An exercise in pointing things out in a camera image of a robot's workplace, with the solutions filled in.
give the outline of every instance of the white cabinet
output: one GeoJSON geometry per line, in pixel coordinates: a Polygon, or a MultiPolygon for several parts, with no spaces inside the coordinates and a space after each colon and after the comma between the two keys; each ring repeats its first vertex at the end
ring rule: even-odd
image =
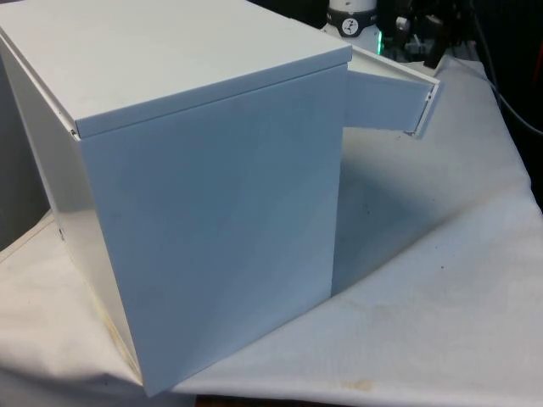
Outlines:
{"type": "Polygon", "coordinates": [[[329,297],[348,44],[241,0],[26,0],[0,27],[59,229],[149,394],[329,297]]]}

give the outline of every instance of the box lid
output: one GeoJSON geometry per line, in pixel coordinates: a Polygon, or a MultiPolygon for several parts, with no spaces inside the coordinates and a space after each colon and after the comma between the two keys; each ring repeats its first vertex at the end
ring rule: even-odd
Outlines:
{"type": "Polygon", "coordinates": [[[25,0],[0,35],[80,137],[350,60],[350,45],[244,0],[25,0]]]}

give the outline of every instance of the green light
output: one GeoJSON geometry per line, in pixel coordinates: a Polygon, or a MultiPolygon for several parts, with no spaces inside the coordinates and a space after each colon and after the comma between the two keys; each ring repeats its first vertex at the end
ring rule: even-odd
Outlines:
{"type": "Polygon", "coordinates": [[[381,55],[383,52],[383,32],[379,32],[379,37],[377,39],[377,55],[381,55]]]}

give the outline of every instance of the table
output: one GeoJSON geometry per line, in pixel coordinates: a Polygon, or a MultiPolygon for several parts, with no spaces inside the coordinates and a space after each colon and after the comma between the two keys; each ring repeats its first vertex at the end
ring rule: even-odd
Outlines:
{"type": "Polygon", "coordinates": [[[144,398],[44,219],[0,254],[2,402],[191,405],[186,393],[543,404],[541,212],[488,84],[454,59],[439,78],[421,140],[344,133],[340,294],[156,399],[144,398]]]}

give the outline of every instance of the cable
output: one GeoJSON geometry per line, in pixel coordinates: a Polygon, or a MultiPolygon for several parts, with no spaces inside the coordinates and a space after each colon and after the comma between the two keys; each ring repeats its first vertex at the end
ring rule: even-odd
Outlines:
{"type": "Polygon", "coordinates": [[[464,63],[461,59],[453,58],[453,60],[456,61],[458,64],[468,68],[472,72],[475,72],[477,74],[477,76],[480,77],[481,79],[487,81],[489,83],[490,87],[492,88],[492,90],[494,91],[494,93],[496,94],[496,96],[499,98],[500,101],[503,102],[505,107],[512,113],[512,115],[515,116],[515,118],[522,125],[524,125],[524,127],[526,127],[528,130],[532,131],[533,133],[537,134],[538,136],[543,137],[543,131],[536,128],[536,127],[534,127],[534,126],[532,126],[520,114],[518,114],[517,111],[512,108],[511,104],[509,104],[509,102],[501,95],[501,93],[498,92],[498,88],[492,83],[492,81],[490,79],[484,77],[484,75],[482,75],[478,70],[476,70],[475,68],[473,68],[473,67],[469,66],[468,64],[464,63]]]}
{"type": "Polygon", "coordinates": [[[501,99],[499,98],[500,88],[498,87],[498,77],[495,74],[494,63],[492,62],[492,57],[490,56],[489,44],[486,41],[486,36],[484,36],[484,31],[483,31],[483,28],[481,27],[481,23],[479,22],[479,17],[477,16],[477,11],[475,10],[475,6],[473,5],[473,0],[469,0],[469,7],[471,9],[473,24],[475,25],[475,30],[477,31],[479,40],[481,41],[481,44],[483,45],[484,53],[486,54],[486,60],[489,66],[490,77],[492,78],[492,84],[494,85],[493,90],[494,90],[495,98],[498,101],[498,107],[501,110],[501,99]]]}

